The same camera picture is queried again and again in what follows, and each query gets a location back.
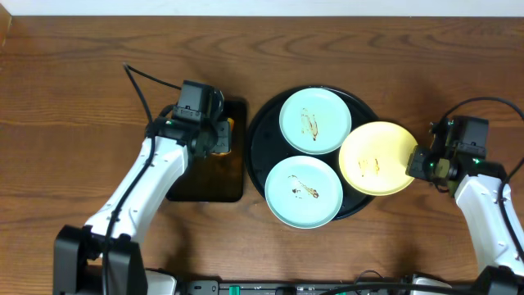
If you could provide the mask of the yellow plate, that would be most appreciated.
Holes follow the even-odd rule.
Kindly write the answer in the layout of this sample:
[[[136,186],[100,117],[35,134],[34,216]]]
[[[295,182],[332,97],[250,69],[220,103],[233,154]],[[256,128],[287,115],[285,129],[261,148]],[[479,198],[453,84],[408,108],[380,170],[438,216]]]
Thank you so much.
[[[375,121],[349,133],[340,147],[338,163],[346,182],[371,196],[387,196],[407,188],[409,157],[415,137],[400,125]]]

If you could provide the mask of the light blue plate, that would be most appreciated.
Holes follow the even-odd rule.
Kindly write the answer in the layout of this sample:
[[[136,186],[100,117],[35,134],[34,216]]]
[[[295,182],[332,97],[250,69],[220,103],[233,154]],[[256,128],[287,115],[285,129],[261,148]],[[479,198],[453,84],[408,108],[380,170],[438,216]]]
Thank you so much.
[[[341,209],[343,187],[333,168],[308,156],[288,157],[270,172],[264,196],[271,212],[286,225],[314,229]]]
[[[341,146],[351,131],[352,116],[335,93],[325,88],[305,88],[283,103],[279,127],[296,150],[322,155]]]

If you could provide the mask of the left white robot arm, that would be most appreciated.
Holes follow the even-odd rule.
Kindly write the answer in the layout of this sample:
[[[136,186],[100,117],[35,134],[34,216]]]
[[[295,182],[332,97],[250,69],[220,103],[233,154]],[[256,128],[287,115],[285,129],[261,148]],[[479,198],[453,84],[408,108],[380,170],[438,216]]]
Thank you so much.
[[[53,253],[55,294],[174,294],[177,280],[143,264],[140,245],[165,195],[193,157],[226,153],[232,120],[190,122],[160,116],[104,206],[81,228],[64,226]]]

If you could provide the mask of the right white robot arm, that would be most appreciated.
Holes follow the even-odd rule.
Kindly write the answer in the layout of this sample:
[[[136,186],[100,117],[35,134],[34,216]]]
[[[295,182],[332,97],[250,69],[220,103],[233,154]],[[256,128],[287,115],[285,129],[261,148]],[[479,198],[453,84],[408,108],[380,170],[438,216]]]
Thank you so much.
[[[463,213],[479,269],[472,291],[522,294],[523,230],[504,167],[487,161],[483,147],[459,144],[435,152],[417,145],[406,174],[444,187]]]

